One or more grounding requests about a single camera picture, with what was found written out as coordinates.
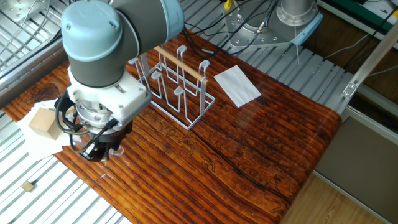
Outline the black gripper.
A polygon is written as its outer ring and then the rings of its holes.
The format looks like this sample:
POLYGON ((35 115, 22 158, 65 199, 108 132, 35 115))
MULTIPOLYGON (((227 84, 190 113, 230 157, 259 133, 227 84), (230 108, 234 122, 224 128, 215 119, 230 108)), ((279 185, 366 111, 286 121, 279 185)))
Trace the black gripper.
POLYGON ((92 145, 82 153, 82 156, 90 162, 101 162, 110 155, 111 150, 117 151, 121 141, 132 131, 131 121, 120 131, 111 134, 102 134, 92 145))

